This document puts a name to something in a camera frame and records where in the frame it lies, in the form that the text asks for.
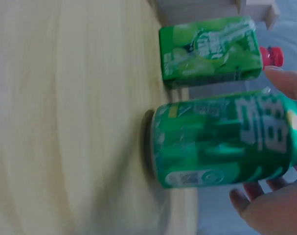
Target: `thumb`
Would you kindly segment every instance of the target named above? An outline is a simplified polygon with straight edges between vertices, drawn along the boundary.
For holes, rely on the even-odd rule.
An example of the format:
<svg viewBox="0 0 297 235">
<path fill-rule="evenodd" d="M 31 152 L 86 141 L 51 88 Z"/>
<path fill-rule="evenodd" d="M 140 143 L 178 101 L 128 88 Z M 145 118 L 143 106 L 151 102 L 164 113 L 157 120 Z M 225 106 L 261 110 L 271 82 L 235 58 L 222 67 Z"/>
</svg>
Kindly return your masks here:
<svg viewBox="0 0 297 235">
<path fill-rule="evenodd" d="M 266 66 L 264 72 L 277 89 L 283 92 L 288 98 L 297 100 L 296 71 L 284 71 L 275 66 Z"/>
</svg>

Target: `fingernail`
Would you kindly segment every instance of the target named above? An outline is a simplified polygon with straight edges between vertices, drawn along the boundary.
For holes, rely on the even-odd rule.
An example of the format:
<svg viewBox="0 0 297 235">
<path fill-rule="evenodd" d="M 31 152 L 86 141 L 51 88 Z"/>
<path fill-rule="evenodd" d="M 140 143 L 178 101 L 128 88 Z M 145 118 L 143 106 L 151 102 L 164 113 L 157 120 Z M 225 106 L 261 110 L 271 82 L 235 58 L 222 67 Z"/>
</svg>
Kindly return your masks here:
<svg viewBox="0 0 297 235">
<path fill-rule="evenodd" d="M 283 68 L 280 68 L 280 67 L 277 67 L 277 66 L 272 66 L 272 65 L 269 65 L 269 66 L 266 66 L 265 67 L 265 70 L 283 70 Z"/>
</svg>

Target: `barcode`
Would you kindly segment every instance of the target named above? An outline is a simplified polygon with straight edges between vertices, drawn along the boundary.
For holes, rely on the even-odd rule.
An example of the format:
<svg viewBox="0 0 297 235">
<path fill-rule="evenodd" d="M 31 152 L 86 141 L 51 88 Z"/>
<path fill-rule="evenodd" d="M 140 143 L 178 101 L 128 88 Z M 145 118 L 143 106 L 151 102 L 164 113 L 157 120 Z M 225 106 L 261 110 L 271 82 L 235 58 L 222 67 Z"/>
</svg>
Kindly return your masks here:
<svg viewBox="0 0 297 235">
<path fill-rule="evenodd" d="M 181 183 L 183 185 L 190 185 L 190 184 L 194 184 L 197 185 L 198 184 L 198 173 L 182 173 L 180 175 L 181 177 Z"/>
</svg>

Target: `hand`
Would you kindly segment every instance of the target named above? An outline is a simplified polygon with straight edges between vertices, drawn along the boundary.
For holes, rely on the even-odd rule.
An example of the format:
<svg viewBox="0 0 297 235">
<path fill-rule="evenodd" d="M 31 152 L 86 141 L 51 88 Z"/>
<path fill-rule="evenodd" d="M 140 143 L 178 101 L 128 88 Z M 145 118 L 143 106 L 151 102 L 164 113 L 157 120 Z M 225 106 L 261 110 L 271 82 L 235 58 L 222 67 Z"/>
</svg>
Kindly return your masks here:
<svg viewBox="0 0 297 235">
<path fill-rule="evenodd" d="M 266 67 L 264 72 L 279 90 L 297 100 L 297 72 L 273 66 Z M 297 180 L 289 184 L 277 178 L 267 184 L 273 192 L 265 194 L 258 182 L 245 183 L 249 199 L 243 192 L 232 190 L 230 199 L 234 208 L 262 235 L 297 235 Z"/>
</svg>

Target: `gray floor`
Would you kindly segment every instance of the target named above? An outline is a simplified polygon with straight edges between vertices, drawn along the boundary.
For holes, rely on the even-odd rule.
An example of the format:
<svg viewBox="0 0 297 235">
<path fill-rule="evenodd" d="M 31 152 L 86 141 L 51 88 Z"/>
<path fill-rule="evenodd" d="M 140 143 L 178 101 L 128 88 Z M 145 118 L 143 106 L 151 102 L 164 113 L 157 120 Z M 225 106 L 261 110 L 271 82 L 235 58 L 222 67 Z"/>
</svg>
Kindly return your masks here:
<svg viewBox="0 0 297 235">
<path fill-rule="evenodd" d="M 272 31 L 267 31 L 264 23 L 257 25 L 256 34 L 259 44 L 264 47 L 280 46 L 285 55 L 285 70 L 297 71 L 297 0 L 277 0 L 281 17 Z M 253 91 L 271 87 L 277 92 L 262 74 L 259 79 L 249 82 L 231 82 L 192 88 L 191 98 L 202 98 L 211 95 L 231 92 Z M 291 169 L 285 178 L 292 182 L 297 173 Z M 269 188 L 261 182 L 265 191 Z M 199 189 L 199 235 L 257 235 L 236 214 L 228 198 L 232 188 L 241 185 L 222 186 Z"/>
</svg>

